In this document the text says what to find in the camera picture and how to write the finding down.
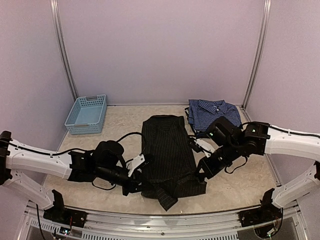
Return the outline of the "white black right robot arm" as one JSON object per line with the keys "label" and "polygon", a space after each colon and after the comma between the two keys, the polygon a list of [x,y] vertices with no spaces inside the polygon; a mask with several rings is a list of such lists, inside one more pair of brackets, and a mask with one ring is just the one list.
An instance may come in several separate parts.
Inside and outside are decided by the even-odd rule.
{"label": "white black right robot arm", "polygon": [[317,133],[292,131],[265,122],[252,121],[246,128],[233,125],[224,116],[216,119],[205,131],[218,146],[212,150],[195,139],[196,151],[206,153],[196,168],[200,180],[211,179],[226,171],[233,161],[250,155],[285,155],[313,160],[304,173],[288,183],[266,191],[260,206],[239,213],[241,225],[247,227],[281,217],[283,208],[320,187],[320,136]]}

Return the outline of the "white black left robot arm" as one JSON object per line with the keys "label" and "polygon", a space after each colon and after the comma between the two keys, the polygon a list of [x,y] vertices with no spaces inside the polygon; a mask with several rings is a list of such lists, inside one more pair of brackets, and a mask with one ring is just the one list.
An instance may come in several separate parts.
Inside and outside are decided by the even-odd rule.
{"label": "white black left robot arm", "polygon": [[142,176],[138,167],[145,162],[143,154],[125,161],[124,148],[119,141],[101,141],[93,150],[71,148],[62,152],[44,151],[22,144],[11,137],[11,132],[0,134],[0,184],[23,194],[44,211],[47,220],[83,225],[87,213],[67,208],[61,193],[48,190],[29,178],[24,170],[44,173],[61,179],[92,183],[96,178],[121,186],[122,194],[142,191]]}

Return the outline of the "black pinstriped long sleeve shirt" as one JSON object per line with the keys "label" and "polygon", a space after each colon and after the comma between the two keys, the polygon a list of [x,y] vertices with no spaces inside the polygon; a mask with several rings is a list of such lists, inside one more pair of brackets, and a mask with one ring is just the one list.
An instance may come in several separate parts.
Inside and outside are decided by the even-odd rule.
{"label": "black pinstriped long sleeve shirt", "polygon": [[142,134],[144,156],[150,159],[142,175],[152,185],[152,189],[142,191],[143,197],[157,199],[168,211],[179,198],[206,193],[207,183],[195,176],[196,161],[183,116],[151,116],[143,122]]}

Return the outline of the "blue checked shirt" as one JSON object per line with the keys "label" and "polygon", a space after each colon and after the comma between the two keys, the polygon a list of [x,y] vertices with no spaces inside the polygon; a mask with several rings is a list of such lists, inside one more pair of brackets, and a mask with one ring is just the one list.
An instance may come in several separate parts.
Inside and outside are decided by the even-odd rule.
{"label": "blue checked shirt", "polygon": [[220,117],[225,117],[236,127],[242,124],[237,107],[224,100],[189,99],[185,110],[188,112],[188,123],[195,132],[205,132]]}

